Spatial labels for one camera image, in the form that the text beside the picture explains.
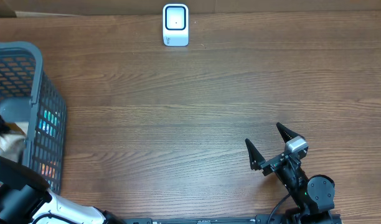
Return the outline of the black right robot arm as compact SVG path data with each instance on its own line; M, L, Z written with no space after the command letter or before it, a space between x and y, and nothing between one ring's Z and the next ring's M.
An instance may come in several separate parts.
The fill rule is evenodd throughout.
M277 122L276 127L285 143L284 151L266 160L249 140L245 140L252 170L263 175L274 173L288 194L268 215L257 215L256 223L341 223L340 215L333 215L335 183L326 175L307 177L301 159L308 153L304 136Z

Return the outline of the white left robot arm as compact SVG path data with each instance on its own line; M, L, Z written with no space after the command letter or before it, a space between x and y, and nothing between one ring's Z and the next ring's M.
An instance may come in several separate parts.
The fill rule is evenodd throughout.
M22 165L23 139L0 115L0 223L123 223L108 211L71 202Z

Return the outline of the brown snack pouch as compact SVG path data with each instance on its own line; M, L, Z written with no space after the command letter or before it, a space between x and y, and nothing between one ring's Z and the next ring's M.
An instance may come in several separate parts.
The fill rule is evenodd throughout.
M26 149L28 122L4 123L0 127L0 156L21 163Z

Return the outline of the white barcode scanner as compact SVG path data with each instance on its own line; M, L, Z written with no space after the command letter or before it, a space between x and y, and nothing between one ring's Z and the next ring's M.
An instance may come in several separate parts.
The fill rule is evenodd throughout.
M189 9L185 4L169 3L162 10L162 39L165 46L189 44Z

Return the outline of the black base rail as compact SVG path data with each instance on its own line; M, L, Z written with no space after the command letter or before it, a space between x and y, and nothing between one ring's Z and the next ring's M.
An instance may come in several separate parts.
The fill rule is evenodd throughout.
M273 215L269 223L288 223L284 215ZM126 224L267 224L269 215L256 215L255 217L228 217L228 218L177 218L177 219L152 219L152 218L125 218ZM334 223L341 224L339 215L334 215L328 221L307 221L306 223Z

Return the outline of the grey plastic mesh basket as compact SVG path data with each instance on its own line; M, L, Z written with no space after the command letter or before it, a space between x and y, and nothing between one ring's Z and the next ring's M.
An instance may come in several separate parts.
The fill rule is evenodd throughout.
M41 51L29 42L0 42L0 115L27 127L22 165L61 192L67 107L44 72Z

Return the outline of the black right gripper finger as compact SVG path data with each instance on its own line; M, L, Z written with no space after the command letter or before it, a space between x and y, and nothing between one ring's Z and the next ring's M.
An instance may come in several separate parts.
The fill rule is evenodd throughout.
M261 170L261 165L266 162L265 158L249 139L245 140L245 144L248 149L251 170Z
M301 138L304 138L304 136L288 129L286 126L284 126L283 124L281 124L280 122L277 122L276 123L276 127L284 141L284 143L287 143L288 141L296 138L296 137L301 137Z

